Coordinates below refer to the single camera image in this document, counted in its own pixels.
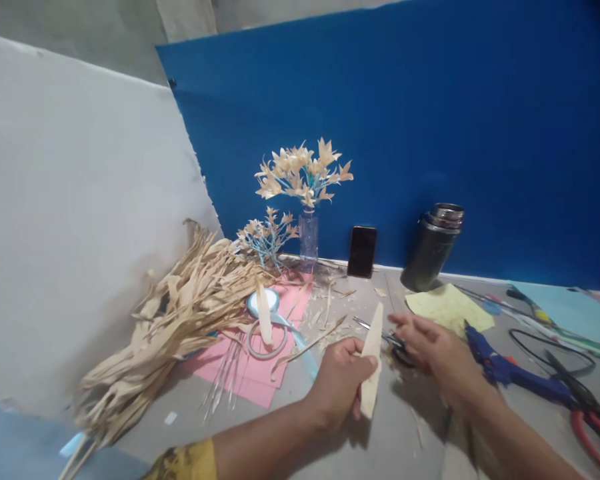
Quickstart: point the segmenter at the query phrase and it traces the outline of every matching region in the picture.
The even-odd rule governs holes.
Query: dried corn husk
[[[258,284],[275,282],[259,263],[235,255],[229,240],[214,243],[213,237],[195,223],[191,248],[151,283],[133,314],[131,343],[80,381],[75,422],[97,448],[115,443],[140,420],[179,359],[217,342],[208,334],[246,322],[245,298]]]

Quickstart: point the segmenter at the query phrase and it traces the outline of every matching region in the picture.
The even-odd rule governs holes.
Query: hand
[[[438,382],[445,399],[468,419],[494,398],[466,343],[454,332],[412,313],[390,315],[413,360]]]
[[[360,420],[360,384],[378,367],[373,356],[359,357],[364,343],[349,337],[325,350],[318,376],[303,400],[321,429],[335,430],[351,412]]]

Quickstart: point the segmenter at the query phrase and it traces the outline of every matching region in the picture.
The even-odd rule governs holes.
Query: thermos
[[[418,221],[413,246],[407,252],[407,266],[400,281],[412,291],[429,291],[460,234],[464,208],[436,203]]]

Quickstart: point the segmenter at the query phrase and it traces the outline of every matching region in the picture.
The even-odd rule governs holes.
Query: vase
[[[300,269],[312,273],[318,260],[318,214],[305,208],[300,214]]]

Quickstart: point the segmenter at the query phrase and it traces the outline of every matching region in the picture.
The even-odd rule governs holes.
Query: scissors
[[[369,330],[369,328],[370,328],[369,324],[367,322],[365,322],[364,320],[362,320],[360,317],[354,317],[353,319],[356,322],[358,322],[360,325],[362,325],[364,328]],[[382,339],[389,342],[389,344],[391,345],[391,354],[393,355],[393,358],[395,358],[396,360],[398,360],[398,362],[400,362],[400,364],[404,365],[406,368],[414,368],[415,367],[415,363],[411,359],[411,356],[409,355],[409,352],[407,351],[405,343],[402,340],[400,340],[396,336],[396,334],[387,333],[386,331],[382,330]]]
[[[571,391],[571,426],[580,444],[589,456],[600,466],[600,453],[595,449],[584,428],[586,422],[600,437],[600,404],[591,391],[576,380],[560,361],[548,350],[545,355],[557,372],[557,379],[562,381]]]

